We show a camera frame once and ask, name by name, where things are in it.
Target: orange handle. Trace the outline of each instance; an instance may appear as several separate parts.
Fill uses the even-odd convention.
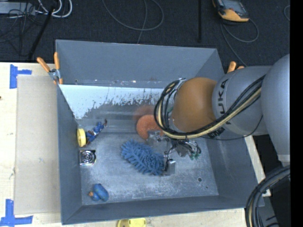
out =
[[[231,61],[231,63],[229,64],[227,73],[229,73],[229,72],[231,72],[231,71],[234,71],[234,70],[236,69],[236,66],[237,66],[237,63],[234,62],[234,61]]]
[[[43,67],[46,72],[50,72],[51,69],[41,57],[37,57],[37,62]]]
[[[60,69],[60,63],[59,63],[59,58],[58,58],[58,52],[55,52],[53,54],[53,60],[55,62],[56,69],[59,70]]]

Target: gray bin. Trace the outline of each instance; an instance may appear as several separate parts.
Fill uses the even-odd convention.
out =
[[[244,139],[197,139],[199,159],[171,153],[173,175],[143,175],[121,156],[124,142],[140,141],[134,112],[152,107],[168,83],[224,75],[216,49],[57,40],[56,51],[64,80],[57,87],[62,224],[245,207],[258,182]],[[80,166],[77,129],[105,118],[108,127],[85,147],[96,151],[96,163]],[[88,196],[96,183],[107,202]]]

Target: blue scrub brush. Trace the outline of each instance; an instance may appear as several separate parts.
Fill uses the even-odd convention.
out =
[[[122,145],[121,155],[143,174],[160,175],[164,170],[164,156],[133,139]]]

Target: blue tape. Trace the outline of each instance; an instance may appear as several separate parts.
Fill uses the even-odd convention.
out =
[[[24,75],[31,75],[31,70],[18,70],[17,66],[13,64],[10,65],[10,78],[9,78],[9,88],[17,88],[17,75],[24,74]]]
[[[1,217],[0,226],[14,227],[15,225],[28,225],[33,221],[33,216],[16,218],[14,215],[14,201],[6,199],[5,217]]]

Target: gray cylinder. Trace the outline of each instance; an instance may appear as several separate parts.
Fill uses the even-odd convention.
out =
[[[261,107],[268,134],[282,163],[290,162],[290,55],[278,60],[263,80]]]
[[[213,91],[212,107],[216,118],[220,118],[236,101],[238,96],[255,80],[264,76],[271,66],[252,66],[235,70],[224,75],[216,84]],[[256,88],[254,86],[242,98]],[[262,118],[260,98],[245,110],[231,118],[223,128],[239,135],[268,134]]]

